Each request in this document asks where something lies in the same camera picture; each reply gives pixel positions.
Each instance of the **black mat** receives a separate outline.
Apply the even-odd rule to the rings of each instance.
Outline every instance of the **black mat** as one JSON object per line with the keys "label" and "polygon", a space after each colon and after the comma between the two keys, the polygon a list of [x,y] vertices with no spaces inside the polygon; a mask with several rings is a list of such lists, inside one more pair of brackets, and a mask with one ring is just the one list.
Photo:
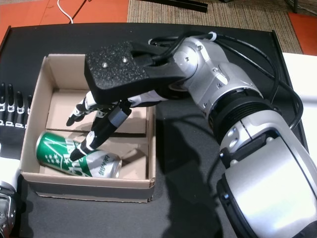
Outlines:
{"label": "black mat", "polygon": [[[164,24],[74,24],[13,28],[4,47],[0,80],[15,90],[32,94],[43,57],[49,53],[84,54],[118,41],[147,42],[186,30],[211,30],[246,40],[262,49],[287,81],[281,52],[273,33],[208,26]],[[250,50],[228,43],[269,69]],[[231,53],[262,93],[272,82]],[[294,117],[289,95],[279,90],[275,100],[287,122]],[[215,196],[215,183],[224,172],[217,161],[219,146],[192,100],[163,102],[157,106],[157,182],[148,204],[77,201],[37,196],[22,181],[26,209],[14,234],[24,238],[234,238],[234,232]],[[305,145],[302,131],[296,136]]]}

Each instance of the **cardboard box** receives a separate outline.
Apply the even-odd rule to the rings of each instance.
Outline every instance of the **cardboard box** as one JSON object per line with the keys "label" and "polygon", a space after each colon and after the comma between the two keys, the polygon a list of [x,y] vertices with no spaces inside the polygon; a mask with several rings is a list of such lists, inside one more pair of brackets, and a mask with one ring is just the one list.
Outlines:
{"label": "cardboard box", "polygon": [[69,176],[39,164],[35,145],[44,130],[82,141],[94,115],[73,127],[66,121],[89,88],[84,77],[85,55],[48,55],[44,58],[33,97],[22,148],[23,177],[40,196],[96,200],[147,202],[154,191],[156,139],[154,108],[133,109],[118,130],[100,149],[119,155],[123,162],[119,178]]}

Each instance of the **white table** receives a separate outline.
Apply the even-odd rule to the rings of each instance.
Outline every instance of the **white table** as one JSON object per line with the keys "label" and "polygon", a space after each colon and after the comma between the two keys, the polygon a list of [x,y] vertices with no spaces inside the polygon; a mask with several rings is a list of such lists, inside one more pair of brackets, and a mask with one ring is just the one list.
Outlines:
{"label": "white table", "polygon": [[317,164],[317,56],[283,53],[295,92],[304,104],[302,122],[309,154]]}

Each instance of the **orange floor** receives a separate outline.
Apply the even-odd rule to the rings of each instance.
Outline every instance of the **orange floor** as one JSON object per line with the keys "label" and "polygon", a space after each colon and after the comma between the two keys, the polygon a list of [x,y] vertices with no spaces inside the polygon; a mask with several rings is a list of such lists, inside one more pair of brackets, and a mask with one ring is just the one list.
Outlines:
{"label": "orange floor", "polygon": [[[60,0],[60,6],[71,16],[85,0]],[[57,0],[37,0],[0,5],[0,41],[9,25],[34,26],[66,24],[69,19],[60,12]],[[127,22],[129,0],[86,1],[74,23]]]}
{"label": "orange floor", "polygon": [[[69,19],[60,12],[57,0],[37,0],[0,5],[0,41],[9,25],[33,26],[67,24]],[[74,23],[126,22],[129,0],[60,0],[61,7],[74,16]],[[317,17],[289,13],[302,50],[317,56]]]}
{"label": "orange floor", "polygon": [[289,13],[296,36],[306,55],[317,56],[317,17]]}

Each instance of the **aluminum can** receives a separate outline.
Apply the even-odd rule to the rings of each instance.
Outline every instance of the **aluminum can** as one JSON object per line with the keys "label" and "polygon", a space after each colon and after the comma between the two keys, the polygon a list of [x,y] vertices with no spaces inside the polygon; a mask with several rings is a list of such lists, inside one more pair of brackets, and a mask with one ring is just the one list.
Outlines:
{"label": "aluminum can", "polygon": [[122,160],[113,153],[95,150],[77,161],[70,160],[71,152],[80,143],[50,132],[42,132],[35,148],[40,164],[69,175],[97,178],[117,178]]}

